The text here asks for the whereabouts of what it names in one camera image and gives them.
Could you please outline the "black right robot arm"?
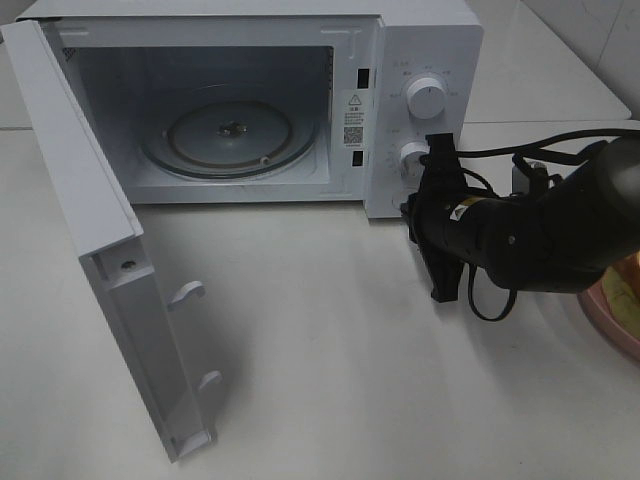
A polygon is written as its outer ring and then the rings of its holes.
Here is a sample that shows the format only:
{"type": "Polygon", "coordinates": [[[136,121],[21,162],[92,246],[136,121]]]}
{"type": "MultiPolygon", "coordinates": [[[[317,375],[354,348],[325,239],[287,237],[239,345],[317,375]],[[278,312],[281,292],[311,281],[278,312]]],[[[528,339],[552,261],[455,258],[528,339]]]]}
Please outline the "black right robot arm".
{"type": "Polygon", "coordinates": [[[498,287],[579,293],[639,249],[639,133],[588,129],[496,149],[462,151],[452,135],[426,138],[416,192],[401,206],[440,303],[458,298],[465,267],[498,287]],[[463,158],[510,156],[529,183],[499,196],[472,187],[463,158]]]}

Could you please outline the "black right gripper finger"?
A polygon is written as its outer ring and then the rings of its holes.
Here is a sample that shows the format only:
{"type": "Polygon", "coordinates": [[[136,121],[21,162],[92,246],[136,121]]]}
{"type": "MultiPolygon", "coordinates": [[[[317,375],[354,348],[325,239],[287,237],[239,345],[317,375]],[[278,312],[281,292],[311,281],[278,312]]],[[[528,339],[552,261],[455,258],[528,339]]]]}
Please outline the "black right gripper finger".
{"type": "Polygon", "coordinates": [[[422,247],[422,258],[433,284],[432,299],[438,303],[457,301],[464,262],[430,244],[422,247]]]}
{"type": "Polygon", "coordinates": [[[453,133],[425,136],[428,152],[420,157],[425,175],[462,175],[453,133]]]}

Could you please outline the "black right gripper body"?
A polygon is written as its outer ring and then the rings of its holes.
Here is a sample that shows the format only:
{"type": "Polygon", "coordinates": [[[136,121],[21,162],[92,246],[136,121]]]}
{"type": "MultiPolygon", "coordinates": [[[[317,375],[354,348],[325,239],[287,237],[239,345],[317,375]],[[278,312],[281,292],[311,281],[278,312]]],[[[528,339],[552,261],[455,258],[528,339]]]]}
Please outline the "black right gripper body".
{"type": "Polygon", "coordinates": [[[488,216],[480,211],[493,205],[493,188],[468,169],[456,173],[423,173],[418,190],[400,211],[425,262],[480,265],[482,236],[488,216]]]}

